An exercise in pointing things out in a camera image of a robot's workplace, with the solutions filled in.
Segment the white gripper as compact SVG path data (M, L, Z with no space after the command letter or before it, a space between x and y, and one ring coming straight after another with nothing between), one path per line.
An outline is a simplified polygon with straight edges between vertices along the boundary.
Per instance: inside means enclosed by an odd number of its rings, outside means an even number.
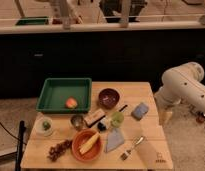
M154 94L154 98L160 114L160 124L165 125L173 115L169 109L178 105L180 98L168 89L159 89Z

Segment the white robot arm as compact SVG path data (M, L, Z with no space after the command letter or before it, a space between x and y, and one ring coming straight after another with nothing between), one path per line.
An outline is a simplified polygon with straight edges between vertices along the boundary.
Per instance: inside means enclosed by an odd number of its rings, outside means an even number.
M160 125L169 121L172 107L181 100L186 100L205 114L205 85L201 83L204 75L203 67L196 62L170 68L162 74L162 86L154 94Z

